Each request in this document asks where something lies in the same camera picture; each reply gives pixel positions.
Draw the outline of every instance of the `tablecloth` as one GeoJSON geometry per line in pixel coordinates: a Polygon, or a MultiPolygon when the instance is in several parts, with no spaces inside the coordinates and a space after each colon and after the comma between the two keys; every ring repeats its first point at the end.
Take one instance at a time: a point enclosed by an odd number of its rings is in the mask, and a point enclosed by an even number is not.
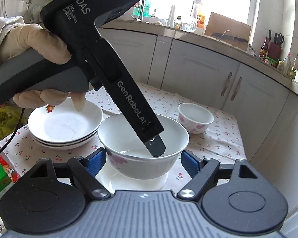
{"type": "MultiPolygon", "coordinates": [[[[141,83],[137,84],[155,113],[175,120],[178,120],[178,105],[185,102],[193,102],[178,94],[159,90],[141,83]]],[[[120,113],[103,87],[98,91],[88,92],[86,99],[103,109],[105,118],[111,114],[120,113]]],[[[211,157],[223,164],[233,164],[239,158],[245,159],[241,135],[234,116],[208,106],[205,107],[214,114],[215,120],[203,134],[190,134],[187,149],[201,159],[211,157]]],[[[9,137],[3,139],[0,142],[0,146],[3,146],[9,137]]],[[[20,175],[23,175],[41,158],[51,158],[55,163],[66,162],[74,156],[86,157],[98,147],[102,147],[102,144],[98,137],[95,136],[90,142],[76,149],[60,151],[45,148],[32,140],[26,125],[18,130],[14,139],[4,150],[4,153],[14,165],[15,170],[20,175]]],[[[178,156],[178,160],[169,171],[168,179],[163,189],[173,190],[177,193],[190,181],[191,178],[182,167],[180,159],[181,155],[178,156]]]]}

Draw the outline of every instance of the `glove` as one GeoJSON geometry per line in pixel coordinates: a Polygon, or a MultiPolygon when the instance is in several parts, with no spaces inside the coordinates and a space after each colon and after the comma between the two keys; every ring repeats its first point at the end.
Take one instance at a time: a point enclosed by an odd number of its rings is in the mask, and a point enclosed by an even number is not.
{"type": "MultiPolygon", "coordinates": [[[[30,47],[55,64],[67,63],[71,58],[66,44],[58,36],[37,24],[25,24],[11,29],[7,34],[0,45],[0,61],[5,62],[30,47]]],[[[83,110],[85,94],[64,93],[53,89],[18,93],[14,95],[13,101],[22,108],[39,108],[46,104],[59,105],[69,96],[76,110],[83,110]]]]}

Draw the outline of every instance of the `beige glove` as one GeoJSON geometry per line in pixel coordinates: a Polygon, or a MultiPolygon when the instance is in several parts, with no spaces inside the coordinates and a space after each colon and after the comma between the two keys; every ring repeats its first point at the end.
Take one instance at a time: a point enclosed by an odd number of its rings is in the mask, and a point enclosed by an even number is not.
{"type": "MultiPolygon", "coordinates": [[[[5,37],[0,46],[0,61],[5,62],[14,56],[20,55],[30,47],[56,64],[67,63],[71,58],[66,44],[59,37],[48,30],[42,29],[37,24],[26,24],[13,28],[5,37]]],[[[22,108],[38,108],[46,104],[59,105],[68,96],[72,98],[73,104],[78,111],[83,110],[85,94],[63,93],[52,89],[18,93],[13,97],[13,101],[22,108]]]]}

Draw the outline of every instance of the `floral bowl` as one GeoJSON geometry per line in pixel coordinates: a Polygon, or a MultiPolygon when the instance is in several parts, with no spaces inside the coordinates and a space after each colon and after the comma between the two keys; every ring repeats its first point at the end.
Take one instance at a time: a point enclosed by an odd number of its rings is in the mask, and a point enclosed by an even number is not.
{"type": "Polygon", "coordinates": [[[164,131],[160,133],[166,150],[153,157],[122,114],[105,119],[98,138],[107,151],[107,159],[121,174],[134,179],[154,179],[167,173],[178,155],[187,147],[189,134],[177,121],[156,114],[164,131]]]}
{"type": "Polygon", "coordinates": [[[179,123],[192,134],[201,134],[214,121],[213,114],[206,108],[193,104],[183,103],[179,105],[179,123]]]}

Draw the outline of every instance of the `wooden cutting board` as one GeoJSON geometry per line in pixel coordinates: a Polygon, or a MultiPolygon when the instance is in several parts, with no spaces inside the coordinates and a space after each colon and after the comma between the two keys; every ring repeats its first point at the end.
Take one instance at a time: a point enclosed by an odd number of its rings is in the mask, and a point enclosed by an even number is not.
{"type": "Polygon", "coordinates": [[[205,35],[220,39],[225,31],[230,30],[231,32],[226,32],[221,41],[246,51],[250,40],[250,29],[251,27],[245,23],[212,12],[205,35]]]}

